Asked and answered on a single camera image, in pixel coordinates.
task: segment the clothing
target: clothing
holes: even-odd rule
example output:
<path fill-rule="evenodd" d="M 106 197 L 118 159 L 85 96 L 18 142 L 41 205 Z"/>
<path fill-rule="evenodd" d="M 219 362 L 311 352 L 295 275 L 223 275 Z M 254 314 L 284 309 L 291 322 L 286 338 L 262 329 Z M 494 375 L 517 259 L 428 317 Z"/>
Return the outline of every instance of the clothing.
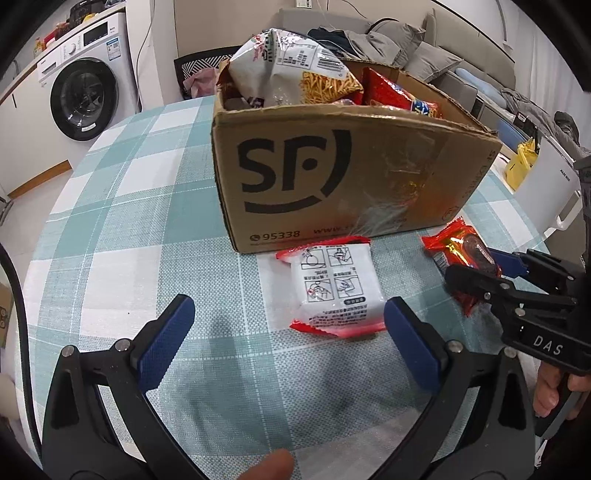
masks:
<path fill-rule="evenodd" d="M 530 117 L 530 120 L 543 133 L 549 137 L 554 137 L 574 161 L 581 160 L 591 154 L 591 150 L 577 145 L 572 137 L 564 133 L 543 108 L 537 106 L 524 95 L 508 88 L 501 89 L 501 95 L 507 101 L 507 110 L 514 114 L 520 112 Z"/>

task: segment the yellow bag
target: yellow bag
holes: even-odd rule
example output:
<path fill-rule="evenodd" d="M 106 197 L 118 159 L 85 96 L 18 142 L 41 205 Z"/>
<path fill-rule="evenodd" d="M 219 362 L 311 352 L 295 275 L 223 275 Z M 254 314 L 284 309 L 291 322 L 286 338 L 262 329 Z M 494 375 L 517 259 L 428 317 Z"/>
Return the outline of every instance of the yellow bag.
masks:
<path fill-rule="evenodd" d="M 538 159 L 538 154 L 535 152 L 535 142 L 531 138 L 526 143 L 521 143 L 517 146 L 517 153 L 507 166 L 505 167 L 505 177 L 507 183 L 513 190 L 517 190 L 525 176 L 530 172 L 531 167 L 534 166 Z"/>

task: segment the black chair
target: black chair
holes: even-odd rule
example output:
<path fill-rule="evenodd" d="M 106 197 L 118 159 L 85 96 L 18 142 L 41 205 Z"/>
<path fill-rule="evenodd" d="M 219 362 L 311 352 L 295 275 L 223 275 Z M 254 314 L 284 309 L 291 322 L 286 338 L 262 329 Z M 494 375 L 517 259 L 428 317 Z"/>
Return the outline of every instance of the black chair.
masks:
<path fill-rule="evenodd" d="M 183 85 L 183 82 L 186 79 L 197 73 L 199 70 L 207 67 L 217 69 L 222 60 L 231 58 L 239 48 L 239 46 L 214 48 L 213 50 L 198 51 L 197 53 L 191 53 L 176 59 L 174 61 L 174 71 L 177 74 L 178 86 L 181 89 L 183 98 L 185 98 L 185 100 L 191 98 L 191 94 L 186 91 Z"/>

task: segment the blue gripper pad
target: blue gripper pad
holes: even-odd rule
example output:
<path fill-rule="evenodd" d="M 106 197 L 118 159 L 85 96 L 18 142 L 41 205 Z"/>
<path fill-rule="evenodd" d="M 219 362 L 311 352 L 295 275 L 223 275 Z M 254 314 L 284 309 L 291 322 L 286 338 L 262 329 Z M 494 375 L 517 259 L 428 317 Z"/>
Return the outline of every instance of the blue gripper pad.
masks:
<path fill-rule="evenodd" d="M 432 325 L 421 322 L 401 297 L 393 297 L 386 302 L 384 323 L 415 382 L 432 395 L 437 394 L 440 372 L 446 366 L 441 365 L 445 358 L 441 357 L 445 355 L 443 339 Z M 439 355 L 434 354 L 419 332 L 429 335 L 435 343 L 441 343 Z"/>
<path fill-rule="evenodd" d="M 492 257 L 495 262 L 501 268 L 501 273 L 509 278 L 525 277 L 528 274 L 527 267 L 521 261 L 519 256 L 502 252 L 501 250 L 495 250 L 489 248 Z"/>
<path fill-rule="evenodd" d="M 174 356 L 195 321 L 195 303 L 191 297 L 177 295 L 158 320 L 148 322 L 134 342 L 146 331 L 153 340 L 144 346 L 137 360 L 138 387 L 146 393 L 158 388 Z"/>

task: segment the washing machine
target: washing machine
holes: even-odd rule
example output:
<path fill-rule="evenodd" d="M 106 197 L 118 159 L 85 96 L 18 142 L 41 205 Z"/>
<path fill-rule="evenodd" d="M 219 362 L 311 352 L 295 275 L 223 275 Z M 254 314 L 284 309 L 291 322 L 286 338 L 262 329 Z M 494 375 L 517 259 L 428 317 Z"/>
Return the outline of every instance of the washing machine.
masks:
<path fill-rule="evenodd" d="M 37 64 L 37 76 L 40 108 L 60 136 L 52 155 L 76 167 L 106 128 L 139 111 L 125 12 L 67 38 Z"/>

